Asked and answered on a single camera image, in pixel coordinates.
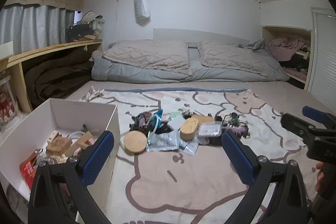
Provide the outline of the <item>person's right hand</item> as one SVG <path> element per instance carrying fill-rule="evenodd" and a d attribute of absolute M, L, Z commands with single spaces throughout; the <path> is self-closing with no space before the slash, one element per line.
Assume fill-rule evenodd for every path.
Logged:
<path fill-rule="evenodd" d="M 324 163 L 319 161 L 317 164 L 316 164 L 316 169 L 318 170 L 318 175 L 317 175 L 317 183 L 315 184 L 315 190 L 316 192 L 319 192 L 320 189 L 321 189 L 321 186 L 322 186 L 322 183 L 323 183 L 323 179 L 325 177 L 325 174 L 323 172 L 323 166 L 324 166 Z"/>

